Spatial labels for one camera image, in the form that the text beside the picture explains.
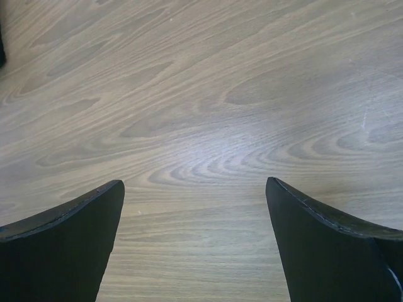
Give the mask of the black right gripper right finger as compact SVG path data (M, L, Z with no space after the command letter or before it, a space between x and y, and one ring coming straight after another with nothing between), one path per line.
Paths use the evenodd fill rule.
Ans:
M349 215L278 178L266 200L291 301L402 301L402 231Z

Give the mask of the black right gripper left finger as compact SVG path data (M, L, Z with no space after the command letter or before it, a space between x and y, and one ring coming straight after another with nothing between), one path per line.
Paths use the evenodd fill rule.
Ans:
M95 301L122 213L114 180L1 227L1 301Z

